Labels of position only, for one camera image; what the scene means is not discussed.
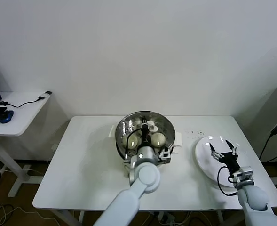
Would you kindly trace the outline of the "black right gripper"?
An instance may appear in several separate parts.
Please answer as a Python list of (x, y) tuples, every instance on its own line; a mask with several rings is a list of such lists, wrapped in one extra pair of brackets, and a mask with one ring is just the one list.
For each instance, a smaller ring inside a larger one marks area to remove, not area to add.
[(224, 163), (229, 171), (229, 173), (235, 173), (239, 171), (240, 165), (237, 162), (238, 159), (238, 153), (237, 153), (237, 147), (235, 147), (230, 141), (226, 140), (226, 144), (230, 148), (230, 152), (226, 153), (218, 153), (215, 151), (213, 145), (209, 143), (210, 150), (211, 150), (211, 156), (219, 161), (220, 163)]

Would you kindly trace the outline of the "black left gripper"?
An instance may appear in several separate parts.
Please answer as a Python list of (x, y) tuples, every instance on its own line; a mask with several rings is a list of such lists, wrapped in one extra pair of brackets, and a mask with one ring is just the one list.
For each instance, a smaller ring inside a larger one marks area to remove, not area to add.
[(142, 119), (142, 135), (141, 135), (141, 144), (150, 144), (150, 128), (147, 125), (147, 119)]

